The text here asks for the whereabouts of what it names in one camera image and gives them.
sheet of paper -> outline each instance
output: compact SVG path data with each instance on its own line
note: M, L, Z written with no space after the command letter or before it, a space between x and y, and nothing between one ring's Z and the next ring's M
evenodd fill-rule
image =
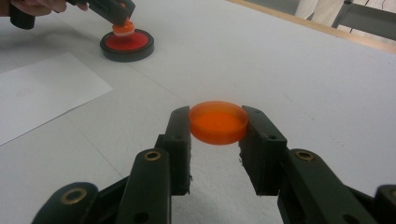
M0 74L0 146L111 90L70 53Z

finger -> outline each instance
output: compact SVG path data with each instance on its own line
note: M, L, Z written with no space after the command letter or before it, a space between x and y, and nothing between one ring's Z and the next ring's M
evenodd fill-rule
M77 3L77 7L83 11L88 11L88 5L85 4L81 4L81 3Z
M51 10L44 6L29 6L21 0L11 0L11 4L20 11L32 16L45 16L51 13Z
M66 11L66 1L65 0L36 0L41 5L48 7L56 12Z

